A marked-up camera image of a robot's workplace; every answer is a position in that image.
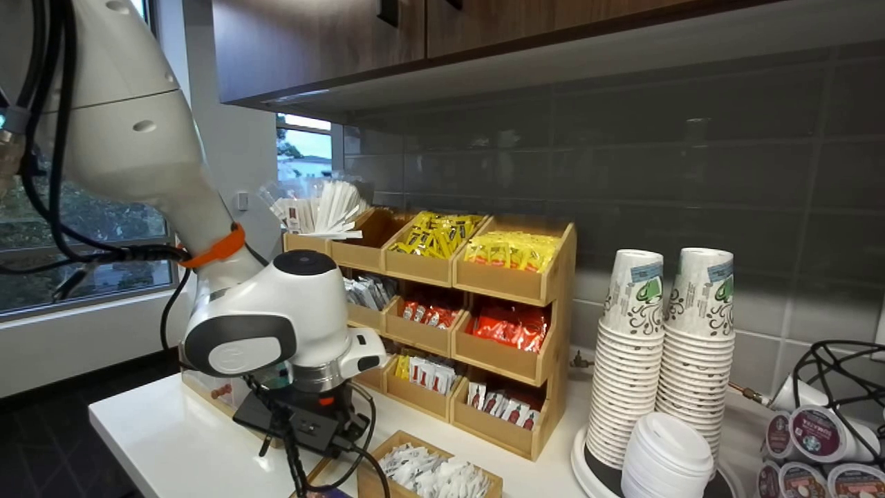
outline countertop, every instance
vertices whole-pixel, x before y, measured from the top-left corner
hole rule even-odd
[[[405,428],[503,475],[506,496],[583,496],[571,471],[571,450],[578,428],[586,422],[590,375],[571,378],[568,413],[538,463],[514,456],[388,395],[375,399],[380,407],[375,443]],[[292,496],[293,489],[286,453],[272,447],[267,456],[258,456],[263,440],[196,395],[180,373],[97,400],[90,407],[90,414],[97,435],[145,496],[242,498]],[[755,489],[765,421],[767,414],[755,404],[730,399],[723,432],[723,465],[742,486],[736,496],[751,498]],[[308,467],[318,465],[318,456],[301,453]]]

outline stacked paper cups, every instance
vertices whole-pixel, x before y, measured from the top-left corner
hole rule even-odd
[[[686,247],[665,324],[658,413],[695,427],[720,453],[724,388],[736,335],[730,326],[734,254]]]
[[[600,319],[594,378],[583,447],[621,471],[640,417],[655,410],[665,353],[665,258],[621,250],[608,303]]]

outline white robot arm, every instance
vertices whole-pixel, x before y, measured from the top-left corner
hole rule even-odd
[[[128,0],[73,0],[81,67],[75,78],[68,175],[84,187],[155,204],[191,254],[232,229],[202,178],[202,144],[177,79]],[[51,92],[39,139],[52,139],[59,92]],[[18,114],[0,125],[0,187],[22,154]],[[317,251],[263,266],[246,247],[196,269],[202,291],[187,360],[213,375],[272,373],[332,391],[384,366],[377,331],[350,331],[336,263]]]

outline gray tile backsplash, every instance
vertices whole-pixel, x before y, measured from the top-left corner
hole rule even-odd
[[[574,344],[612,258],[736,251],[734,385],[773,393],[814,339],[872,339],[885,294],[885,41],[343,115],[377,201],[568,218]]]

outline window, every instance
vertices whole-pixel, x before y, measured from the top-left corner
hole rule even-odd
[[[138,13],[149,13],[146,0],[137,0],[134,6]],[[173,238],[163,216],[146,204],[95,198],[75,186],[65,186],[61,198],[65,220],[95,240],[162,244]],[[33,212],[22,186],[15,183],[0,198],[0,266],[33,269],[55,261],[61,261],[61,254],[47,225]],[[170,263],[110,263],[90,269],[86,279],[59,302],[52,294],[73,272],[79,272],[79,266],[28,277],[0,274],[0,319],[163,291],[175,283],[175,266]]]
[[[332,175],[332,121],[276,114],[276,183]]]

